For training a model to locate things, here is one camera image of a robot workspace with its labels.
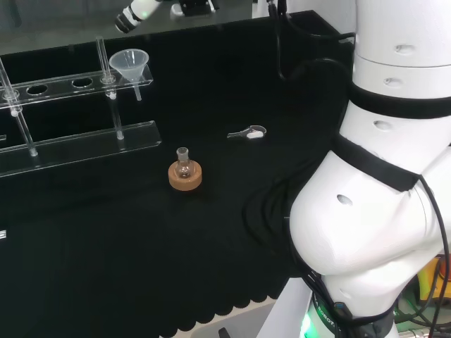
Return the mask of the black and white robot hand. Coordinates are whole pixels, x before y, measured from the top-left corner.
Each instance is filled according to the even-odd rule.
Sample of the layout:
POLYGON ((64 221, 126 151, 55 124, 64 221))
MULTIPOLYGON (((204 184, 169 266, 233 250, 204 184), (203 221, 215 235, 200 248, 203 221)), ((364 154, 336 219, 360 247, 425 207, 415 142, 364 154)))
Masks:
MULTIPOLYGON (((156 13, 163 1, 134 0, 115 18, 116 29, 123 34, 132 32, 142 22, 156 13)), ((219 2, 213 0, 176 1, 170 8, 173 21, 182 18, 202 18, 215 15, 220 9, 219 2)))

